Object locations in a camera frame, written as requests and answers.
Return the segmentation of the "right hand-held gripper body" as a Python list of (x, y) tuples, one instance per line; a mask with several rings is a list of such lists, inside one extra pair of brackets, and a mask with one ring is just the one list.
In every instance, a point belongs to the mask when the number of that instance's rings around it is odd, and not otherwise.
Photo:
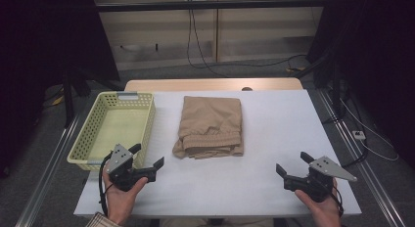
[(325, 201), (334, 188), (333, 179), (340, 178), (356, 182), (357, 178), (326, 156), (308, 163), (308, 174), (305, 177), (289, 175), (283, 178), (286, 190), (294, 192), (302, 190), (317, 203)]

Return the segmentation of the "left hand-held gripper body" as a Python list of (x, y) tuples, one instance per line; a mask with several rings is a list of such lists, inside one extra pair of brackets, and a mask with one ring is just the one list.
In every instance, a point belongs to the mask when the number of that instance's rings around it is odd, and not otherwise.
[(117, 144), (108, 162), (107, 174), (111, 182), (121, 191), (129, 191), (141, 178), (147, 177), (148, 183), (156, 181), (156, 172), (153, 167), (134, 168), (133, 156), (129, 149)]

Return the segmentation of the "pale yellow perforated plastic basket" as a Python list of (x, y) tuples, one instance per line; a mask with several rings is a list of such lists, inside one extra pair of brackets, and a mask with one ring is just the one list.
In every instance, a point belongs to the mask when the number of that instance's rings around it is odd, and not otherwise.
[(69, 152), (67, 161), (83, 170), (98, 170), (103, 158), (121, 144), (141, 150), (133, 156), (133, 167), (141, 168), (150, 142), (156, 115), (152, 93), (100, 93)]

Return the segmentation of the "tan pants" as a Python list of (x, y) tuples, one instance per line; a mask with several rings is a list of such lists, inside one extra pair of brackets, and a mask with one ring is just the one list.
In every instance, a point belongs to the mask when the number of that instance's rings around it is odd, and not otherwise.
[(185, 96), (173, 154), (210, 159), (244, 154), (242, 104), (236, 98)]

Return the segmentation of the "person's right hand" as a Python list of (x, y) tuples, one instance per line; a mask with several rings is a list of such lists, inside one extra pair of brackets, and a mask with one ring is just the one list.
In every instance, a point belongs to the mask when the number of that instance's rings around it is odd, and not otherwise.
[(316, 227), (342, 227), (339, 208), (333, 198), (316, 203), (302, 190), (295, 190), (295, 195), (311, 212)]

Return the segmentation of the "person's left hand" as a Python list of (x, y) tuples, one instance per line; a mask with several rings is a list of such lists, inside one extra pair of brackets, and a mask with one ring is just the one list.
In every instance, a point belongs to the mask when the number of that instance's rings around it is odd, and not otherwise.
[(121, 191), (113, 185), (110, 176), (103, 174), (104, 184), (106, 187), (106, 198), (108, 205), (108, 218), (115, 224), (122, 226), (129, 218), (134, 206), (138, 193), (148, 183), (148, 178), (139, 179), (134, 186), (127, 192)]

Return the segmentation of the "white foam mat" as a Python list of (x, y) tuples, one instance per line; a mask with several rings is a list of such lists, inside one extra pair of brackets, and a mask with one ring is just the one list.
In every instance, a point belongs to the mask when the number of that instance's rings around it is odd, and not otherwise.
[(276, 168), (303, 177), (303, 152), (318, 159), (337, 156), (304, 90), (228, 91), (242, 104), (245, 152), (240, 157), (179, 159), (172, 153), (183, 92), (158, 92), (146, 163), (164, 160), (155, 182), (139, 193), (134, 216), (294, 217), (308, 209), (283, 187)]

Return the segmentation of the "black stand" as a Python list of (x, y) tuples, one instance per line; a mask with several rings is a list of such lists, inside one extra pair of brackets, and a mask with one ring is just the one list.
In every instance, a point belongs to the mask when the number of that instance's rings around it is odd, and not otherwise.
[(66, 124), (68, 128), (74, 119), (72, 90), (81, 96), (88, 96), (91, 92), (87, 84), (88, 73), (84, 68), (65, 68), (63, 71), (63, 89), (66, 107)]

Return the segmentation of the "light wooden table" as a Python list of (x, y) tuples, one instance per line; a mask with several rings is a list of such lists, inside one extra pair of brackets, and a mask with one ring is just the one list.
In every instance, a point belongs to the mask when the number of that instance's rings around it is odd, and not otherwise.
[(301, 90), (296, 78), (201, 78), (201, 79), (142, 79), (130, 80), (125, 91), (254, 91)]

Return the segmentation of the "black curtain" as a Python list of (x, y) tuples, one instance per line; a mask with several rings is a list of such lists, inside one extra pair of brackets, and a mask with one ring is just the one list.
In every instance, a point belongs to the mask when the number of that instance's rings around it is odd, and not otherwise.
[(415, 0), (328, 0), (307, 60), (318, 87), (342, 73), (415, 168)]
[(0, 0), (0, 179), (40, 118), (44, 93), (119, 80), (94, 0)]

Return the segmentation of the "black horizontal bar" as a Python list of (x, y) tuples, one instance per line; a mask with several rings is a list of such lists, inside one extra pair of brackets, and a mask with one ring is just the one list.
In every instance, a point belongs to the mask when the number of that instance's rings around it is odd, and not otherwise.
[(237, 0), (237, 1), (184, 1), (158, 3), (101, 3), (99, 12), (149, 12), (149, 11), (187, 11), (250, 8), (301, 8), (324, 7), (327, 0)]

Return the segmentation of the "aluminium rail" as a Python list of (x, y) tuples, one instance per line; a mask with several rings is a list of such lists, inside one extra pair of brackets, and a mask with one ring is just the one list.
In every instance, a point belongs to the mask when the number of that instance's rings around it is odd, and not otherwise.
[(45, 170), (43, 171), (40, 180), (27, 201), (20, 218), (15, 227), (32, 227), (35, 218), (45, 200), (46, 195), (51, 187), (52, 179), (58, 169), (58, 166), (63, 159), (69, 147), (69, 141), (77, 128), (79, 123), (79, 116), (76, 115), (71, 121), (68, 121), (61, 138), (54, 149), (54, 152), (49, 159)]
[(340, 119), (340, 115), (335, 112), (335, 101), (330, 98), (329, 94), (321, 90), (318, 91), (318, 94), (323, 102), (323, 105), (325, 106), (326, 111), (344, 140), (348, 152), (350, 153), (352, 159), (355, 160), (353, 166), (356, 166), (359, 169), (362, 179), (365, 181), (368, 190), (371, 192), (389, 226), (407, 227), (391, 197), (381, 184), (369, 162), (367, 159), (362, 158), (362, 156), (368, 157), (371, 153), (368, 147), (364, 144), (364, 140), (356, 140), (352, 136), (352, 131), (347, 127), (346, 123)]

